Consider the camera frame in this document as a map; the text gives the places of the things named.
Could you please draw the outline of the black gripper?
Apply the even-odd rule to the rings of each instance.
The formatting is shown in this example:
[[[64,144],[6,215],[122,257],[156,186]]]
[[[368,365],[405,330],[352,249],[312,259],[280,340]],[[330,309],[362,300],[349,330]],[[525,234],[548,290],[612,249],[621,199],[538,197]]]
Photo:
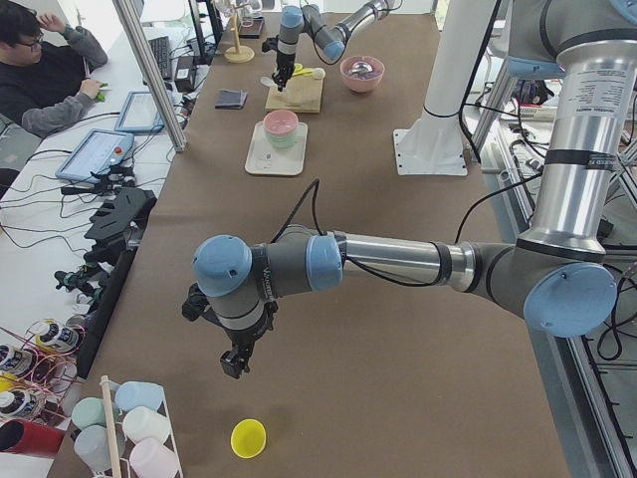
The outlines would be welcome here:
[[[291,75],[295,70],[295,53],[283,53],[279,51],[277,53],[277,72],[279,75]]]
[[[220,357],[223,371],[240,378],[241,370],[250,372],[249,360],[253,354],[255,342],[266,332],[274,329],[276,303],[259,303],[248,316],[240,319],[222,319],[222,327],[232,342],[232,348]]]

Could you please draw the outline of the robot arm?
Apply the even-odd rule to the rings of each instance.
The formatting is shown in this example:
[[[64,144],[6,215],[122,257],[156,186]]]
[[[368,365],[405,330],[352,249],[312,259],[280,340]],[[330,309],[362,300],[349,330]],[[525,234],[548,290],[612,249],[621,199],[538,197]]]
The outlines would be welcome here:
[[[338,286],[347,265],[403,287],[483,297],[558,338],[583,336],[615,311],[620,284],[597,230],[636,80],[632,1],[516,1],[512,61],[563,75],[529,228],[514,243],[450,244],[361,236],[287,221],[254,246],[217,235],[196,250],[189,320],[221,328],[224,371],[249,369],[280,298]]]
[[[279,34],[262,45],[265,53],[277,53],[277,68],[271,75],[273,84],[282,91],[293,77],[300,35],[309,35],[315,47],[336,61],[358,27],[380,21],[395,9],[392,1],[369,1],[339,24],[329,26],[314,5],[286,6]],[[289,234],[290,224],[287,220],[268,244],[252,248],[239,244],[243,282],[235,290],[246,291],[255,303],[244,302],[242,314],[226,321],[232,348],[221,356],[220,363],[224,372],[234,378],[249,371],[256,341],[273,327],[278,298],[329,289],[342,280],[344,248],[336,239],[319,229],[314,235],[303,232],[301,239],[281,244],[279,239]]]

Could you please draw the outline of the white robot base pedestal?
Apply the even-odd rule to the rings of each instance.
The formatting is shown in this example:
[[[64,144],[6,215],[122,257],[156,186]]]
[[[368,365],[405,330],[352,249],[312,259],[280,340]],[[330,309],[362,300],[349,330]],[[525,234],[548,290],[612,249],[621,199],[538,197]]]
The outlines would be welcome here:
[[[468,173],[463,155],[462,108],[505,1],[449,3],[422,114],[407,129],[393,132],[401,176],[458,176]]]

